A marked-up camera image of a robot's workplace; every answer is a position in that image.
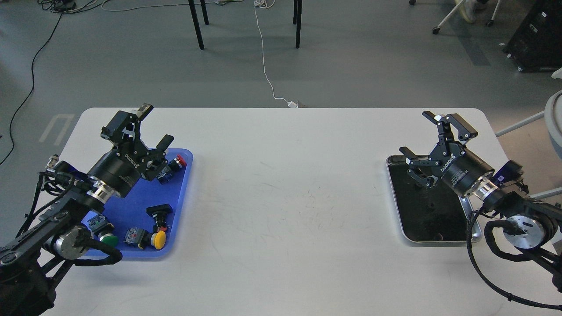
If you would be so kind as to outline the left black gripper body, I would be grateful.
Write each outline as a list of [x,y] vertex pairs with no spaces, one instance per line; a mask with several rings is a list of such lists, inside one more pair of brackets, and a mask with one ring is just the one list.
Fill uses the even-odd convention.
[[164,148],[132,152],[114,148],[102,156],[87,174],[125,198],[139,180],[156,179],[167,165],[166,152]]

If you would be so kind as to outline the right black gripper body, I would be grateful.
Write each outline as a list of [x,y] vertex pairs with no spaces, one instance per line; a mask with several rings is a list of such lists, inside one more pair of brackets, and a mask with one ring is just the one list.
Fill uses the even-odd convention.
[[431,160],[441,162],[439,166],[430,170],[462,198],[474,191],[472,187],[480,178],[494,173],[492,166],[461,143],[448,144],[448,155],[444,155],[444,152],[439,146],[430,152]]

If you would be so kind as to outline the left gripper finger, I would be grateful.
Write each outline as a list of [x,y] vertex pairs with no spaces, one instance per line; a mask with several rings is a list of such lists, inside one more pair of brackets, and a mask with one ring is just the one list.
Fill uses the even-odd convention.
[[166,134],[162,140],[156,145],[156,148],[150,149],[147,154],[147,169],[158,169],[167,165],[166,150],[174,140],[174,136]]
[[153,110],[153,105],[143,104],[138,110],[133,112],[118,111],[110,122],[101,128],[101,138],[112,143],[110,151],[119,151],[126,146],[132,146],[131,150],[150,151],[141,140],[141,122]]

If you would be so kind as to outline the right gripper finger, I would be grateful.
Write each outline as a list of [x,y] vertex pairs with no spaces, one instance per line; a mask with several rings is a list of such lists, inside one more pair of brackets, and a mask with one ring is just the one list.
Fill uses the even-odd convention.
[[414,154],[414,152],[407,147],[400,147],[399,151],[405,156],[406,163],[409,166],[407,174],[422,186],[427,188],[434,187],[438,181],[438,177],[433,173],[426,174],[424,170],[427,171],[433,167],[439,169],[442,162],[440,160],[433,160],[433,158],[427,155]]
[[459,114],[435,115],[433,112],[424,111],[422,115],[437,126],[438,142],[432,151],[437,154],[452,154],[464,150],[465,145],[478,132]]

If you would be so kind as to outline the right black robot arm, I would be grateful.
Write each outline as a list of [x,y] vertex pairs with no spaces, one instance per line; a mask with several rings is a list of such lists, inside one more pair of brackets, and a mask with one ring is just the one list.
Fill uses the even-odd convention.
[[503,290],[481,272],[472,252],[471,231],[479,216],[488,218],[483,236],[497,257],[511,262],[533,261],[552,275],[552,284],[561,290],[561,256],[544,249],[562,222],[560,206],[529,196],[522,166],[510,160],[498,171],[471,152],[466,144],[478,132],[459,114],[423,116],[437,126],[438,140],[428,155],[414,154],[400,147],[406,158],[407,174],[426,188],[442,182],[459,198],[476,196],[482,206],[470,213],[466,224],[466,248],[472,266],[494,292],[510,302],[561,310],[560,305],[544,304]]

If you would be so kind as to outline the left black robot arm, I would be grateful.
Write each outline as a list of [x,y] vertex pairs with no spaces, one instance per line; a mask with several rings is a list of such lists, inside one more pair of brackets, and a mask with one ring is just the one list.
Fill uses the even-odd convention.
[[141,122],[153,110],[143,104],[118,111],[101,129],[112,148],[83,173],[68,163],[52,162],[40,172],[36,194],[54,194],[41,208],[32,206],[16,238],[1,248],[1,314],[38,316],[54,307],[56,287],[73,266],[113,265],[122,253],[92,238],[82,224],[90,211],[102,213],[108,200],[125,198],[140,179],[154,180],[167,166],[174,137],[164,135],[155,148],[141,140]]

